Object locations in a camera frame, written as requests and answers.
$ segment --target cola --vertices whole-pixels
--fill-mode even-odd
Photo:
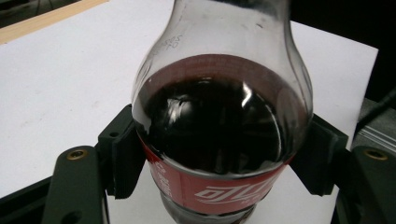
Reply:
[[[177,223],[242,223],[300,144],[308,117],[294,89],[223,54],[179,60],[142,83],[133,117],[168,212]]]

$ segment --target red label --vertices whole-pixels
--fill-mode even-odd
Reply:
[[[211,215],[238,211],[259,202],[286,167],[282,164],[274,171],[248,178],[212,179],[179,171],[149,147],[144,148],[151,174],[161,191],[181,206]]]

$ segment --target black cable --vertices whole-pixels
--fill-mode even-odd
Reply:
[[[382,98],[382,100],[378,102],[377,106],[374,107],[366,116],[359,120],[354,136],[356,136],[358,132],[367,124],[384,113],[394,103],[396,103],[396,87],[394,87],[384,98]]]

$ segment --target white surface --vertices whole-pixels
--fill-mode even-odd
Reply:
[[[134,75],[171,0],[113,0],[0,46],[0,197],[50,176],[59,154],[94,146],[130,103]],[[376,49],[292,25],[314,87],[315,113],[353,134]],[[311,196],[291,169],[248,223],[330,223],[332,196]],[[111,223],[174,223],[146,166],[134,195],[109,200]]]

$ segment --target plastic bottle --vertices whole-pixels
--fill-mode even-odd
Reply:
[[[304,140],[312,90],[288,0],[176,0],[133,117],[177,223],[243,223]]]

